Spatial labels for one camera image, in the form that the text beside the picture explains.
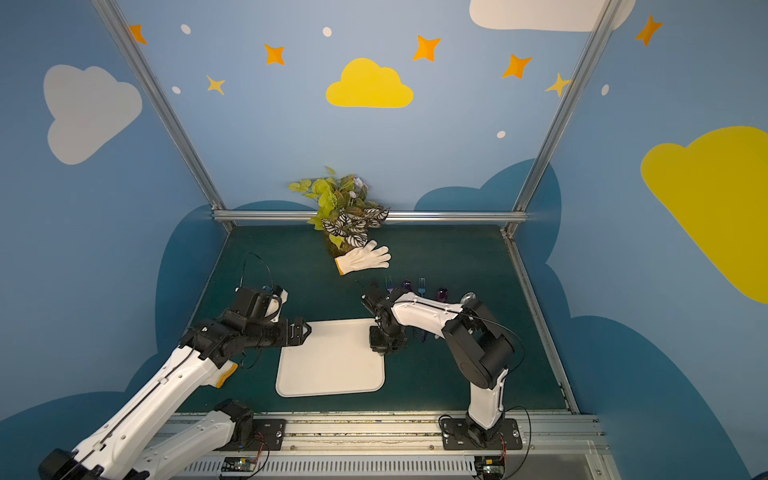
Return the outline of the silver spoon pink handle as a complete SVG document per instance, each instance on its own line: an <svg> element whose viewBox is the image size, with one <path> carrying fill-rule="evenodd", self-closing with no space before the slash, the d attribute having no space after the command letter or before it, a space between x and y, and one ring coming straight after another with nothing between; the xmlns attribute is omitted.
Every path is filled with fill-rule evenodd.
<svg viewBox="0 0 768 480"><path fill-rule="evenodd" d="M474 292L467 292L464 294L460 300L460 304L462 306L469 306L473 302L477 300L477 296Z"/></svg>

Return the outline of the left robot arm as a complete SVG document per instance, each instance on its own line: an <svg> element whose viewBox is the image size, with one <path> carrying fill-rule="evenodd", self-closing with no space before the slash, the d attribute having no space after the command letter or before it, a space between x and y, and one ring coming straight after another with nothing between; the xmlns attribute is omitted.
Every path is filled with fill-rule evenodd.
<svg viewBox="0 0 768 480"><path fill-rule="evenodd" d="M73 450L55 449L38 467L42 479L169 479L221 448L243 450L266 441L253 411L241 402L217 404L201 420L155 447L157 432L198 388L220 388L249 349L301 346L312 329L281 311L280 287L240 287L219 317L189 327L153 377L102 427Z"/></svg>

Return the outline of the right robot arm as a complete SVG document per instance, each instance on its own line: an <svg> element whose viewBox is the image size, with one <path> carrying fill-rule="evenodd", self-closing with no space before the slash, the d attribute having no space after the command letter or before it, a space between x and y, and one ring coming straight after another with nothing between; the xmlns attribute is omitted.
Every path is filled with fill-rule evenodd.
<svg viewBox="0 0 768 480"><path fill-rule="evenodd" d="M408 327L446 342L470 385L466 431L478 444L490 440L505 420L506 378L524 358L519 337L472 293L451 304L402 289L386 292L373 287L363 294L362 303L375 321L369 344L376 353L388 355L403 349Z"/></svg>

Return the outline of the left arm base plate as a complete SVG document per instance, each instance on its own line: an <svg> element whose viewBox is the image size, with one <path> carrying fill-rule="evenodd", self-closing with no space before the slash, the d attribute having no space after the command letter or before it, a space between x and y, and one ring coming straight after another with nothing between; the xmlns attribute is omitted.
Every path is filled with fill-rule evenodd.
<svg viewBox="0 0 768 480"><path fill-rule="evenodd" d="M286 420L281 418L252 418L235 425L232 438L219 451L257 451L261 448L280 451Z"/></svg>

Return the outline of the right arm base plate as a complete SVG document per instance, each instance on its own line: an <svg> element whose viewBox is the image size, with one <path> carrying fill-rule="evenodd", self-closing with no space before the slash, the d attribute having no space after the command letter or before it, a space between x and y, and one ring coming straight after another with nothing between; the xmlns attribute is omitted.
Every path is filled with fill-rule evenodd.
<svg viewBox="0 0 768 480"><path fill-rule="evenodd" d="M445 450L522 450L523 434L514 419L502 419L491 430L483 430L466 418L438 418Z"/></svg>

